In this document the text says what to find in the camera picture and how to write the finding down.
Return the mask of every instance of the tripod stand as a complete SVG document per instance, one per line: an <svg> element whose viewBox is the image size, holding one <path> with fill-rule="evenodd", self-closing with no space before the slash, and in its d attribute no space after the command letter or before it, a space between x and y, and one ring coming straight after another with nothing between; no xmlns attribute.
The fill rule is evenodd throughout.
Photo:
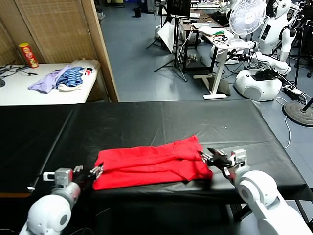
<svg viewBox="0 0 313 235"><path fill-rule="evenodd" d="M187 82L188 80L186 79L184 73L182 72L179 66L179 58L177 58L177 50L178 50L178 42L179 42L179 19L182 19L182 18L174 16L174 46L175 46L174 59L167 62L165 65L162 65L160 68L156 69L154 72L159 71L161 68L171 68L171 67L178 68L182 75L182 80L184 82Z"/></svg>

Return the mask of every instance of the chips can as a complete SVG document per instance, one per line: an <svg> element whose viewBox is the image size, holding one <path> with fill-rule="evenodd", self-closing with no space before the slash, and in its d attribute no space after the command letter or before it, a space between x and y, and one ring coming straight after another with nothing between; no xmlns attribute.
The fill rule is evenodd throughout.
<svg viewBox="0 0 313 235"><path fill-rule="evenodd" d="M22 49L24 56L26 57L29 65L32 68L37 68L39 66L35 54L33 53L30 45L28 43L21 43L19 47Z"/></svg>

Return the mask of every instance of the red shirt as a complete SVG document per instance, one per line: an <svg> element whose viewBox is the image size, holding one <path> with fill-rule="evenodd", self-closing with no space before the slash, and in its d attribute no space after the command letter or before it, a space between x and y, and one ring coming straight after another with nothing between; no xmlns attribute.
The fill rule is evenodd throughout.
<svg viewBox="0 0 313 235"><path fill-rule="evenodd" d="M209 179L213 173L203 163L198 150L203 151L198 138L158 147L141 146L102 150L95 166L103 163L103 174L97 179L95 190L139 185Z"/></svg>

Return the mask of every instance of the gray floor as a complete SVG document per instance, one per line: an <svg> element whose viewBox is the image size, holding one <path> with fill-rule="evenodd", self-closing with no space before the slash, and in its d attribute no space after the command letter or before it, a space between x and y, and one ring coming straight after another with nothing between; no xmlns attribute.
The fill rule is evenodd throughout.
<svg viewBox="0 0 313 235"><path fill-rule="evenodd" d="M106 47L109 53L113 74L118 93L122 102L129 101L168 101L168 100L203 100L203 95L208 94L202 81L194 80L191 74L186 74L189 79L184 83L179 78L179 73L172 69L154 70L172 59L168 51L152 46L146 47L154 40L155 26L160 24L160 17L153 14L142 14L141 18L133 18L133 8L136 4L127 3L126 8L105 8L106 18L101 28L104 34ZM208 64L210 45L201 44L196 53L198 58ZM313 78L307 78L309 70L301 68L298 88L313 96ZM225 69L224 77L230 74ZM288 74L290 80L294 79L295 68ZM226 78L233 83L235 76ZM227 99L243 99L231 87L231 97ZM283 146L288 143L288 129L284 122L281 105L276 101L260 104L263 116ZM286 149L302 176L313 188L313 129L302 127L288 120L291 129L291 144ZM308 214L313 216L313 206L310 202L302 203ZM238 234L258 234L256 221L253 215L241 223Z"/></svg>

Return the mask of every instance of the wooden partition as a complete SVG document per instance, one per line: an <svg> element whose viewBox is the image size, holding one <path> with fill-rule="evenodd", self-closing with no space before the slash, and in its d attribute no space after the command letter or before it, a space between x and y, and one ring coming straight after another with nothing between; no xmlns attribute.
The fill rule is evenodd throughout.
<svg viewBox="0 0 313 235"><path fill-rule="evenodd" d="M0 4L0 64L21 61L21 42L32 46L40 63L96 59L110 100L118 102L93 0L0 0Z"/></svg>

